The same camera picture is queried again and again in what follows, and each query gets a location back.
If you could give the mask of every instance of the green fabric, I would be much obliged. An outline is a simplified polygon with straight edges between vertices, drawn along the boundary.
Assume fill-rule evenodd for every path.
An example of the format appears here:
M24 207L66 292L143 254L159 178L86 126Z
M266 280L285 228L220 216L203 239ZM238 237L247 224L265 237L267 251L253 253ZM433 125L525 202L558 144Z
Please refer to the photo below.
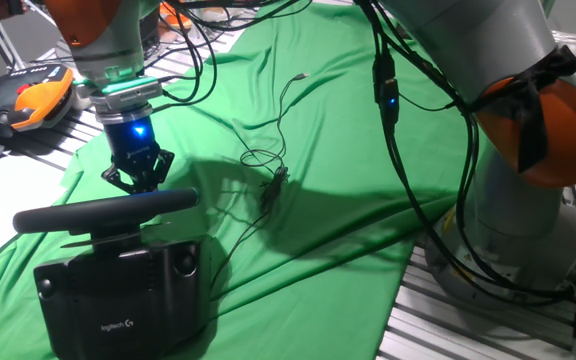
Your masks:
M235 252L213 293L208 329L170 359L372 359L378 348L420 224L385 150L374 103L372 34L355 7L312 5L243 34L219 55L218 84L205 102L153 116L162 148L176 154L163 188L195 186L201 204L162 216L148 238L210 234L213 271L259 216L267 170L243 168L245 147L278 150L282 130L290 182L262 229ZM428 107L448 99L402 59L403 94ZM206 67L210 79L212 67ZM210 81L202 81L202 89ZM168 88L191 90L180 81ZM156 105L165 102L155 101ZM454 201L465 153L457 113L426 113L401 104L397 140L424 210L438 218ZM105 138L74 157L58 202L122 195L100 174L109 164ZM32 269L81 249L67 233L23 235L0 251L0 360L52 359Z

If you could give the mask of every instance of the table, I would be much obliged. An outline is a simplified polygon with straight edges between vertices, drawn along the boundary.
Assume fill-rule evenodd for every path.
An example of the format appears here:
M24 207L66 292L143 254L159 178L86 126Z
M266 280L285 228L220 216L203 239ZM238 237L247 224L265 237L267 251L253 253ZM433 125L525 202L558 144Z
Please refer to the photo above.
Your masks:
M318 2L351 4L350 0ZM215 50L227 52L240 35L241 32L224 35L216 42ZM67 47L61 42L40 59L61 55L63 51ZM204 59L208 56L206 50L200 53ZM191 66L188 53L180 52L149 68L146 74L179 75ZM102 130L90 110L73 112L53 129L23 134L11 142L12 154L22 155L11 159L15 164L21 159L34 161L37 169L43 169L37 170L37 178L44 173L61 174L75 151L101 135ZM42 184L58 186L58 180L44 179ZM565 196L570 202L570 191ZM437 285L428 272L423 245L415 248L410 259L377 359L576 359L573 304L503 312L473 308L451 298Z

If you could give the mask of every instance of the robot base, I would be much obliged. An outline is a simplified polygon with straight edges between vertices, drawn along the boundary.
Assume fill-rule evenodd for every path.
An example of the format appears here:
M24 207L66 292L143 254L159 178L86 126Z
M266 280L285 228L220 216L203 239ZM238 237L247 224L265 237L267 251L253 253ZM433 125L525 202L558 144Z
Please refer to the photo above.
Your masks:
M562 190L536 187L486 141L464 208L465 234L493 270L524 288L559 290L576 276L576 209L561 204ZM485 275L459 233L453 208L436 224L444 244L468 268ZM450 294L475 306L509 305L475 290L428 239L426 261ZM471 278L484 289L519 302L543 301Z
M526 288L558 290L572 281L576 265L576 209L561 206L554 227L545 236L526 238L498 233L466 215L466 235L475 251L499 274ZM463 243L456 224L454 208L435 226L448 249L464 265L477 273L485 273L475 264ZM426 261L439 285L454 297L480 308L502 310L510 305L493 299L468 284L448 263L430 239L426 239ZM471 279L486 290L512 301L543 301L478 280Z

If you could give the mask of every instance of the black cable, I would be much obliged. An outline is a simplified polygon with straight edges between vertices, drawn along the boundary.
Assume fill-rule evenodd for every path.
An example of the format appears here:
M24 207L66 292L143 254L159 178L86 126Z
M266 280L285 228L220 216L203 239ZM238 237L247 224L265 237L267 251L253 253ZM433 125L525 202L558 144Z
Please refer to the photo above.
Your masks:
M301 74L298 74L297 76L293 77L292 79L290 79L290 81L288 81L286 86L284 86L284 89L281 92L281 95L279 96L279 116L277 117L277 131L279 132L279 135L281 136L281 149L277 153L274 153L274 152L271 152L271 151L265 150L265 149L252 149L251 150L248 147L248 145L246 145L246 143L243 142L243 140L241 140L241 138L239 139L247 149L243 154L241 154L241 157L240 157L241 164L245 167L250 167L250 168L265 167L266 169L268 169L268 171L272 174L273 177L272 177L272 180L270 182L264 182L261 184L261 186L264 188L264 191L262 192L261 198L260 198L260 200L261 200L260 211L261 211L262 215L259 218L257 218L257 220L255 220L250 226L248 226L246 228L246 230L244 230L244 232L241 234L241 236L239 237L237 242L235 242L235 245L230 250L230 253L228 254L228 256L226 257L224 262L221 264L221 266L217 270L215 277L212 280L211 290L214 287L219 274L226 267L228 262L230 262L232 255L234 254L234 252L237 249L237 247L239 246L239 244L241 244L243 242L243 239L245 238L246 234L253 227L255 227L255 225L257 225L257 223L259 223L262 219L264 219L265 217L269 216L272 213L274 205L277 202L277 200L279 199L279 195L281 194L281 187L285 182L288 181L288 176L289 176L288 175L288 168L285 166L284 160L283 160L283 156L285 156L285 154L286 154L286 138L284 136L284 133L281 131L281 119L283 117L283 99L284 99L284 96L286 95L286 92L290 88L290 85L293 82L303 80L307 76L308 76L308 74L301 73ZM261 160L259 160L259 158L257 158L257 154L263 154L263 155L269 156L270 160L262 162ZM251 163L247 162L246 160L250 157L256 158L259 163L258 164L251 164ZM268 164L270 164L273 161L277 161L277 160L280 162L280 166L277 168L276 171L270 170L270 168L268 168Z
M235 242L235 245L233 245L232 249L230 249L230 252L228 253L228 256L226 256L226 259L221 264L221 266L219 266L219 269L217 269L217 271L215 272L215 276L212 278L212 281L210 283L210 291L212 291L213 288L215 287L215 284L217 283L217 279L219 278L219 275L226 268L226 265L228 265L228 263L230 262L232 255L235 253L235 250L237 250L237 247L239 247L239 245L243 242L246 234L248 234L248 232L250 230L252 230L252 228L254 228L261 220L263 220L268 215L270 215L270 213L262 214L260 217L257 218L257 220L253 221L253 223L250 224L246 228L246 230L244 230L244 232L241 233L241 236L239 236L239 239L237 239L237 241Z
M183 26L183 25L182 25L182 22L181 22L181 18L179 17L179 13L176 13L176 16L177 16L177 19L178 19L178 21L179 21L180 26ZM161 14L159 15L159 19L160 19L164 24L166 24L166 26L168 26L168 28L170 28L170 29L173 30L173 31L177 31L178 34L180 34L180 35L184 38L184 40L186 41L186 44L188 44L188 46L191 47L191 45L190 45L190 44L191 44L190 38L188 37L188 34L186 34L185 31L181 31L181 30L175 29L172 25L170 25L170 24L163 18L163 16L161 16ZM197 57L196 57L195 53L194 53L193 50L192 50L192 47L191 47L191 50L190 50L190 57L191 57L191 59L192 59L193 67L194 67L194 69L195 69L195 79L194 79L194 80L195 80L195 84L194 84L194 86L193 86L193 89L192 89L192 92L190 93L190 95L189 95L188 97L185 97L185 98L180 98L180 97L177 97L177 96L175 96L175 95L172 95L172 94L171 94L170 92L168 92L166 89L163 89L163 90L162 90L162 93L163 93L164 96L166 96L166 97L168 97L168 98L170 98L170 99L172 99L172 100L175 100L175 101L177 101L177 102L180 102L180 103L187 103L187 102L192 101L192 100L195 98L195 96L197 95L197 93L199 92L199 85L200 85L200 82L201 82L201 74L199 73L199 64L198 64L198 61L197 61Z
M269 6L272 4L275 4L279 1L267 1L267 2L246 2L243 4L239 4L237 2L228 2L226 4L221 4L221 3L213 3L212 1L194 1L194 2L184 2L184 3L180 3L178 1L174 1L174 0L165 0L165 2L167 4L169 4L170 6L172 6L173 8L175 8L177 11L181 12L184 16L186 16L189 19L193 19L193 21L197 24L200 24L202 26L205 26L209 29L214 29L214 30L220 30L220 31L238 31L238 30L243 30L245 28L248 28L252 25L258 24L264 20L270 19L273 16L277 15L279 12L281 12L282 10L290 7L291 5L297 3L300 0L288 0L285 3L283 3L282 5L278 6L277 8L269 11L268 13L266 13L263 16L260 16L258 18L255 18L253 20L251 20L250 22L243 24L243 25L239 25L239 26L221 26L221 24L218 23L213 23L213 22L209 22L209 21L205 21L202 19L199 19L198 17L196 17L194 14L192 14L190 11L190 9L201 9L201 8L207 8L207 7L215 7L215 6L223 6L223 7L231 7L231 8L255 8L255 7L264 7L264 6Z
M278 19L278 18L282 18L282 17L286 17L286 16L297 15L297 14L299 14L300 12L306 10L310 5L312 5L312 0L308 0L308 1L306 2L306 5L304 5L303 7L301 7L299 10L295 10L295 11L293 11L293 12L291 12L291 13L287 13L287 14L274 15L274 16L269 17L269 19ZM236 18L236 20L239 20L239 21L251 21L251 20L254 20L254 19L255 19L255 18L240 18L240 17Z
M213 78L212 78L212 84L210 85L210 89L208 90L208 92L206 94L204 94L201 98L194 100L194 101L190 101L187 103L169 103L169 104L164 104L161 106L156 107L155 109L153 109L153 114L157 113L159 111L163 111L166 109L169 109L171 107L176 107L176 106L191 106L191 105L195 105L198 104L204 100L206 100L215 90L215 87L217 86L217 60L215 59L215 52L212 48L212 45L210 44L210 42L208 41L208 36L206 35L206 33L201 29L201 27L197 27L197 30L199 31L199 33L201 34L201 36L204 38L204 40L206 40L206 42L208 42L208 51L210 51L210 59L212 61L212 68L213 68Z
M195 80L197 77L196 76L184 76L184 75L170 75L170 76L163 76L158 78L157 80L160 83L165 83L168 82L170 80L175 80L175 79L180 79L180 80Z
M273 174L275 172L270 170L267 167L268 164L272 163L273 161L278 160L281 163L281 167L284 167L283 157L286 155L286 137L284 136L283 131L281 131L281 120L282 120L283 115L284 115L283 114L284 96L286 95L286 92L288 91L288 89L290 88L290 85L293 82L305 79L307 76L308 76L308 74L302 73L302 74L299 74L299 75L293 77L292 79L290 79L290 81L288 81L286 86L284 86L284 89L282 90L281 95L279 96L279 116L277 117L277 132L279 132L279 136L281 137L281 149L279 149L279 151L276 153L269 151L269 150L266 150L266 149L248 149L243 154L241 154L241 157L239 158L239 161L241 162L242 165L244 165L246 167L252 167L252 168L266 167L268 169L268 171L270 171ZM266 161L261 161L257 157L257 154L267 156L270 159L268 159ZM257 159L257 161L259 163L257 163L257 164L249 163L248 160L251 157L254 157L255 159Z
M441 108L431 109L431 108L427 108L427 107L425 107L425 106L421 106L421 105L417 104L416 102L408 99L408 98L407 98L404 94L402 94L402 93L399 93L399 96L401 96L404 100L406 100L407 102L409 102L411 105L413 105L413 106L415 106L415 107L417 107L417 108L419 108L419 109L421 109L421 110L424 110L424 111L437 112L437 111L443 111L443 110L450 109L451 107L454 106L454 103L450 103L450 104L448 104L448 105L446 105L446 106L444 106L444 107L441 107Z

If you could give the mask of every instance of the wire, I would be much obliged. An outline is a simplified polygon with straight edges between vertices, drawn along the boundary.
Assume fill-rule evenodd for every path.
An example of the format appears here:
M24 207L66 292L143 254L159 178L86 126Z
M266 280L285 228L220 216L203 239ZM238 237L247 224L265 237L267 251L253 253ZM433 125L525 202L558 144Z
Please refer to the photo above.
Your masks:
M295 10L295 11L290 12L290 13L287 13L287 14L274 15L274 16L269 17L269 19L278 19L278 18L282 18L282 17L286 17L286 16L297 15L297 14L299 14L300 12L306 10L310 5L312 5L312 0L308 0L308 1L306 2L306 5L304 5L303 7L301 7L299 10ZM254 20L254 19L255 19L255 18L240 18L240 17L237 18L237 20L240 20L240 21L252 21L252 20Z
M414 105L415 107L417 107L417 108L419 108L419 109L421 109L421 110L430 111L430 112L442 111L442 110L450 109L451 107L454 106L454 103L450 103L450 104L448 104L448 105L446 105L446 106L444 106L444 107L441 107L441 108L430 109L430 108L427 108L427 107L425 107L425 106L421 106L421 105L417 104L416 102L408 99L408 98L407 98L404 94L402 94L402 93L399 93L399 96L401 96L404 100L406 100L406 101L409 102L410 104Z
M197 30L199 30L199 33L201 34L201 36L208 41L208 37L206 36L206 34L204 33L204 31L200 28L197 27ZM195 105L198 104L204 100L206 100L211 94L212 92L215 90L215 87L217 86L217 61L215 60L215 52L212 49L212 45L208 44L208 50L210 51L210 59L212 61L212 68L213 68L213 78L212 78L212 84L210 85L210 89L208 89L208 92L206 94L204 94L204 96L202 96L201 98L191 101L191 102L187 102L187 103L170 103L170 104L164 104L161 106L156 107L155 109L153 109L153 113L157 113L159 111L162 110L166 110L169 109L171 107L175 107L175 106L191 106L191 105Z
M282 5L278 6L277 8L269 11L265 15L260 16L258 18L255 18L246 24L242 24L242 25L238 25L238 26L222 26L220 23L202 20L202 19L198 18L196 15L194 15L192 12L188 11L190 9L201 9L201 8L207 8L207 7L214 7L215 4L212 1L194 1L194 2L181 3L178 1L174 1L174 0L165 0L166 3L170 4L170 6L175 8L175 10L179 11L180 13L182 13L187 18L192 19L193 22L200 24L202 26L205 26L207 28L214 29L214 30L220 30L220 31L243 30L243 29L248 28L252 25L258 24L262 21L265 21L267 19L272 18L273 16L277 15L279 12L281 12L284 9L290 7L291 5L297 3L298 1L300 1L300 0L288 0L285 3L283 3ZM255 7L269 6L269 5L278 3L278 2L279 1L276 1L276 0L265 1L265 2L263 2L263 1L258 1L258 2L251 1L251 2L242 2L242 3L229 2L228 7L231 7L231 8L255 8Z
M233 245L232 249L230 249L230 252L228 253L228 256L226 256L226 259L224 260L224 262L221 264L221 266L219 267L219 269L217 269L217 272L215 272L215 276L212 278L212 281L210 283L210 291L213 290L213 288L215 287L215 284L217 283L217 279L219 279L219 275L221 274L221 272L226 268L226 265L228 265L228 263L230 262L230 259L232 258L232 255L235 253L235 250L237 250L237 248L239 247L239 245L244 241L244 238L246 236L246 234L248 234L248 232L250 230L252 230L252 228L254 228L261 220L263 220L264 218L266 218L266 216L270 215L270 213L264 213L262 214L260 217L257 218L257 220L253 221L252 224L250 224L246 230L244 230L244 232L241 233L241 235L239 236L239 239L237 239L237 241L235 242L235 245Z
M265 149L252 149L251 150L248 147L248 145L246 145L246 143L243 140L241 140L241 138L239 139L241 141L241 143L247 149L243 154L241 154L241 157L240 157L241 164L245 167L250 167L250 168L265 167L272 174L273 177L272 177L272 180L270 182L264 182L261 184L261 187L264 188L264 191L262 192L261 197L260 197L260 200L261 200L260 211L261 211L262 215L259 218L257 218L257 220L255 220L250 226L248 226L248 228L246 228L246 230L244 230L244 232L241 234L241 236L239 237L237 242L235 242L235 245L230 250L230 253L226 257L225 261L221 264L221 266L219 267L219 270L217 270L217 273L216 273L215 277L213 278L213 281L211 284L211 290L214 287L219 274L226 267L226 265L228 264L228 262L232 258L233 253L235 252L235 250L237 249L239 244L241 244L241 242L243 241L246 234L253 227L255 227L257 225L257 223L259 223L262 219L264 219L265 217L269 216L272 213L272 210L274 209L274 205L277 202L277 200L279 199L279 195L281 194L281 187L284 183L286 183L288 181L288 177L289 177L288 168L285 166L284 160L283 160L283 156L285 156L285 154L286 154L286 138L284 136L284 133L281 131L281 119L283 117L283 99L284 99L284 96L286 95L286 92L290 88L290 85L293 82L303 80L306 77L308 77L308 74L301 73L301 74L296 75L292 79L290 79L288 81L288 83L286 84L286 86L284 86L284 89L281 92L281 95L279 96L279 116L277 117L277 131L279 132L279 135L281 136L281 149L277 153L274 153L274 152L271 152L271 151L265 150ZM263 155L269 156L270 159L265 161L265 162L262 162L261 160L259 160L259 158L257 158L257 154L263 154ZM246 160L250 157L256 158L258 163L257 164L251 164L251 163L247 162ZM268 164L270 164L273 161L277 161L277 160L281 163L281 165L275 171L270 170L270 168L268 167Z
M293 77L292 79L290 79L290 81L288 81L286 86L284 86L284 89L282 90L281 95L279 96L279 116L277 117L277 131L279 132L279 136L281 136L281 149L279 149L279 151L276 153L269 151L269 150L266 150L266 149L248 149L243 154L241 154L241 157L239 158L239 161L241 162L242 165L247 166L247 167L252 167L252 168L263 166L263 167L266 167L266 169L268 169L268 171L270 171L272 174L275 174L275 172L270 170L267 167L267 165L270 164L271 162L279 160L279 162L281 163L281 167L284 167L283 157L286 154L286 137L284 136L283 131L281 131L281 120L282 120L283 115L284 115L283 114L284 96L286 95L288 88L290 88L290 85L293 82L295 82L297 80L304 79L304 78L306 78L306 76L307 76L306 74L299 74L299 75ZM262 162L257 157L257 154L267 156L270 159ZM249 163L248 160L251 157L254 157L255 159L257 159L258 163L257 164Z

